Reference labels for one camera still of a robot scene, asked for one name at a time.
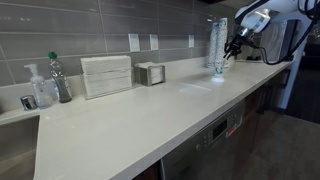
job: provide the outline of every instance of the plastic bottle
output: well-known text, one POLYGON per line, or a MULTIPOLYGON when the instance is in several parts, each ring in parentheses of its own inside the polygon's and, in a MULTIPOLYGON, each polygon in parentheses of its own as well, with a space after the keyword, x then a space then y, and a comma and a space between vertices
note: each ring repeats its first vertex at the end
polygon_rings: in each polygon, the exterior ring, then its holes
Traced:
POLYGON ((25 65, 25 68, 30 68, 32 77, 30 79, 32 89, 34 91, 34 96, 36 103, 39 108, 48 108, 52 105, 52 97, 49 94, 47 83, 42 76, 39 76, 37 65, 29 64, 25 65))
POLYGON ((53 87, 57 93, 60 103, 67 103, 72 100, 66 73, 63 70, 61 62, 57 59, 55 52, 49 52, 48 57, 51 59, 49 70, 53 81, 53 87))

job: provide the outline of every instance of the soap dispenser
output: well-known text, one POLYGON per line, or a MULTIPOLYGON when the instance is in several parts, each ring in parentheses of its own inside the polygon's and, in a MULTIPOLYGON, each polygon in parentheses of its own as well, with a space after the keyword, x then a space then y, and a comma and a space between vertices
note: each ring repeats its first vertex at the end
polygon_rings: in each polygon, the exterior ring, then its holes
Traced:
POLYGON ((39 76, 38 74, 37 65, 29 64, 24 67, 30 68, 30 71, 32 73, 30 82, 31 82, 32 89, 34 91, 34 96, 35 96, 38 107, 41 109, 50 107, 53 103, 53 100, 49 94, 46 81, 42 76, 39 76))

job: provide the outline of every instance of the gray tile backsplash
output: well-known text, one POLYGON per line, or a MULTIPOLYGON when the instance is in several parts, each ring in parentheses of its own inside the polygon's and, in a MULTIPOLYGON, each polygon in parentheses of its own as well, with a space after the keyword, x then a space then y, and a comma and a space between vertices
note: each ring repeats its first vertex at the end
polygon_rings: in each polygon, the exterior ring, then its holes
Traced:
POLYGON ((103 35, 0 34, 5 55, 10 59, 106 53, 103 35))
POLYGON ((79 74, 81 57, 126 54, 134 64, 207 56, 212 22, 228 17, 232 29, 235 12, 198 0, 0 0, 0 86, 28 82, 30 63, 49 78, 49 51, 68 76, 79 74), (139 34, 141 52, 130 53, 128 33, 139 34), (160 50, 151 51, 150 34, 160 50))
POLYGON ((159 20, 192 24, 192 11, 159 5, 159 20))
POLYGON ((157 4, 141 0, 100 0, 103 14, 157 19, 157 4))
POLYGON ((153 19, 103 15, 103 24, 107 34, 158 34, 158 21, 153 19))
POLYGON ((160 21, 159 22, 159 34, 160 35, 190 35, 193 34, 193 25, 160 21))
POLYGON ((160 49, 188 48, 189 36, 159 36, 160 49))
POLYGON ((13 79, 10 75, 7 63, 0 61, 0 86, 8 86, 13 84, 13 79))
POLYGON ((0 3, 98 12, 98 0, 0 0, 0 3))
POLYGON ((160 62, 191 58, 191 49, 160 50, 160 62))
POLYGON ((103 33, 100 15, 0 5, 0 32, 103 33))

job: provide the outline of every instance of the cable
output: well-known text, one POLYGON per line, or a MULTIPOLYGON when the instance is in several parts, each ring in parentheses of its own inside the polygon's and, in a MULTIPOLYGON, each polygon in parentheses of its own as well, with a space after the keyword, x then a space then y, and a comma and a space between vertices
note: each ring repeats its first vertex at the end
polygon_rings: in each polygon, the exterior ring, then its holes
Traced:
POLYGON ((260 47, 259 50, 261 51, 261 54, 263 56, 263 62, 268 64, 268 65, 277 65, 277 64, 280 64, 282 63, 283 61, 287 60, 288 58, 291 57, 291 55, 298 49, 298 47, 303 43, 303 41, 305 40, 305 38, 309 35, 309 32, 312 30, 313 28, 313 25, 315 23, 317 23, 319 19, 319 16, 318 16, 318 12, 317 12, 317 4, 318 4, 318 1, 317 0, 314 0, 314 6, 313 6, 313 10, 314 10, 314 14, 313 14, 313 17, 312 17, 312 14, 310 14, 310 12, 308 11, 308 4, 309 4, 309 0, 306 0, 305 1, 305 4, 304 4, 304 9, 305 9, 305 12, 306 12, 306 15, 307 17, 312 21, 309 25, 309 27, 307 28, 306 32, 303 34, 303 36, 300 38, 300 40, 298 41, 298 43, 288 52, 288 54, 283 57, 282 59, 276 61, 276 62, 269 62, 268 59, 267 59, 267 53, 266 53, 266 50, 265 48, 263 47, 260 47))

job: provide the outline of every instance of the electrical outlet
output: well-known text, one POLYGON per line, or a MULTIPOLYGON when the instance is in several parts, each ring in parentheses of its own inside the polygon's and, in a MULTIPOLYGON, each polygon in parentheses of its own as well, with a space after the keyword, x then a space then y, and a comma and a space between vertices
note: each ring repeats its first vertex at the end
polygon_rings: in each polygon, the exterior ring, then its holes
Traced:
POLYGON ((139 52, 140 43, 138 34, 129 34, 130 52, 139 52))
POLYGON ((189 48, 194 47, 194 35, 189 35, 189 48))
POLYGON ((150 34, 150 48, 151 51, 159 50, 158 35, 150 34))

